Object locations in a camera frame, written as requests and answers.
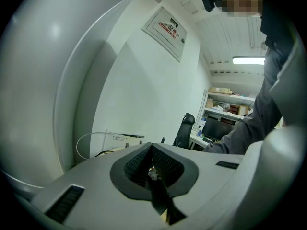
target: person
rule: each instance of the person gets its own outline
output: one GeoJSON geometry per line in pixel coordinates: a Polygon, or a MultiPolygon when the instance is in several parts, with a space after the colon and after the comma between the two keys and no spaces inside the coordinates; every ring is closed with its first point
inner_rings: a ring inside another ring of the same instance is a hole
{"type": "Polygon", "coordinates": [[[296,31],[289,19],[289,7],[285,0],[216,0],[215,4],[234,16],[260,16],[260,30],[267,36],[264,81],[256,97],[253,113],[246,116],[220,143],[210,143],[203,150],[244,155],[252,143],[264,140],[282,118],[269,90],[291,53],[296,31]]]}

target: storage box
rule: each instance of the storage box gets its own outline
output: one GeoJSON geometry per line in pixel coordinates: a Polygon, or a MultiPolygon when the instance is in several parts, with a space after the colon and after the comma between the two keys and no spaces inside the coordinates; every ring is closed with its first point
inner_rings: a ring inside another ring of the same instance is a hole
{"type": "Polygon", "coordinates": [[[207,100],[206,108],[213,108],[213,100],[212,99],[207,100]]]}
{"type": "Polygon", "coordinates": [[[231,89],[227,89],[227,88],[214,88],[214,87],[210,87],[209,88],[209,92],[219,93],[219,94],[232,94],[231,89]]]}
{"type": "Polygon", "coordinates": [[[249,107],[248,107],[248,106],[241,105],[241,106],[239,107],[238,115],[240,115],[240,116],[247,115],[247,114],[248,114],[248,111],[249,111],[249,107]]]}
{"type": "Polygon", "coordinates": [[[239,113],[239,106],[236,105],[230,105],[230,109],[228,110],[232,114],[238,115],[239,113]]]}

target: black chair backrest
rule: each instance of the black chair backrest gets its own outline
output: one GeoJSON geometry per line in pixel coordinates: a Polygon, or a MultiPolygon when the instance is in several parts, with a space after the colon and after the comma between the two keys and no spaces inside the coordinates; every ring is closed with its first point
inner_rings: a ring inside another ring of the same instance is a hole
{"type": "Polygon", "coordinates": [[[190,135],[195,118],[190,113],[184,116],[173,146],[189,149],[190,135]]]}

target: wall-mounted sign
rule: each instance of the wall-mounted sign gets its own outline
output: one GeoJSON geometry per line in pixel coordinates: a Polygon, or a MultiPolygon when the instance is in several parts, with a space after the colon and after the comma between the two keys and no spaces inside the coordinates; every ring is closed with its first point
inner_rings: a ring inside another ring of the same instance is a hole
{"type": "Polygon", "coordinates": [[[160,8],[142,30],[181,61],[187,31],[165,8],[160,8]]]}

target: gray sleeve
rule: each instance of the gray sleeve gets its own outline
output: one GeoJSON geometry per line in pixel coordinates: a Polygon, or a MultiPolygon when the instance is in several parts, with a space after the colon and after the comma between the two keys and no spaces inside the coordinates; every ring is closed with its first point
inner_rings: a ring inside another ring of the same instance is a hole
{"type": "Polygon", "coordinates": [[[234,131],[222,138],[220,143],[210,143],[204,149],[205,152],[245,154],[250,144],[264,140],[275,128],[282,115],[269,95],[269,90],[276,82],[283,64],[284,60],[281,60],[277,52],[268,51],[265,58],[264,81],[256,97],[253,113],[246,116],[234,131]]]}

